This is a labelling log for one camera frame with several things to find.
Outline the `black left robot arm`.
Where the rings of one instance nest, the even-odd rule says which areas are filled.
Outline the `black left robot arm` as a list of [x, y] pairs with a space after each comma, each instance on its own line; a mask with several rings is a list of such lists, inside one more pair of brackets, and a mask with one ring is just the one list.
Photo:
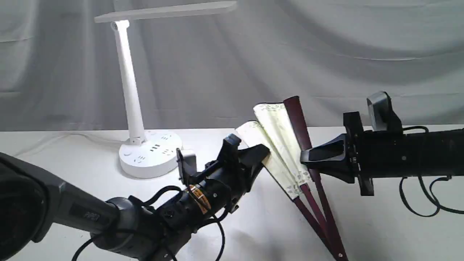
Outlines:
[[214, 161], [197, 172], [194, 155], [176, 149], [179, 179], [185, 189], [166, 186], [149, 200], [130, 196], [107, 201], [79, 189], [47, 170], [1, 153], [1, 260], [28, 243], [40, 242], [54, 223], [87, 231], [90, 244], [139, 261], [175, 261], [193, 233], [216, 223], [225, 248], [221, 221], [250, 192], [269, 155], [263, 144], [239, 149], [241, 139], [223, 139]]

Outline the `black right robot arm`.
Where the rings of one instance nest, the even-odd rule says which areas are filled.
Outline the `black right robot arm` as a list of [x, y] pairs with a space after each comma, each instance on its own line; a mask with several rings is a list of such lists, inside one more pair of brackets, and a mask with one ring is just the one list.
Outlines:
[[343, 114], [346, 133], [301, 152], [310, 170], [346, 183], [358, 181], [361, 196], [373, 196], [373, 179], [412, 176], [462, 176], [463, 129], [442, 132], [364, 130], [359, 112]]

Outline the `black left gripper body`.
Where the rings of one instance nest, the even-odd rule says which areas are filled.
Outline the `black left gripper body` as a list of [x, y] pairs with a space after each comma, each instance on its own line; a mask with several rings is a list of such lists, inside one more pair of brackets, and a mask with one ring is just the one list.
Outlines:
[[222, 141], [217, 158], [200, 171], [199, 182], [174, 198], [175, 221], [222, 221], [244, 196], [238, 151], [241, 139], [231, 134]]

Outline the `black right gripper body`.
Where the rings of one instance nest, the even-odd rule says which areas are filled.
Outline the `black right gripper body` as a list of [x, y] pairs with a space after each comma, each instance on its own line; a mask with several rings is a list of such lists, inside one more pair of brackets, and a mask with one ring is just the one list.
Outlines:
[[351, 168], [353, 175], [358, 178], [361, 196], [374, 196], [372, 178], [362, 169], [364, 165], [364, 158], [361, 154], [363, 152], [364, 127], [360, 113], [358, 111], [344, 113], [343, 124], [347, 132]]

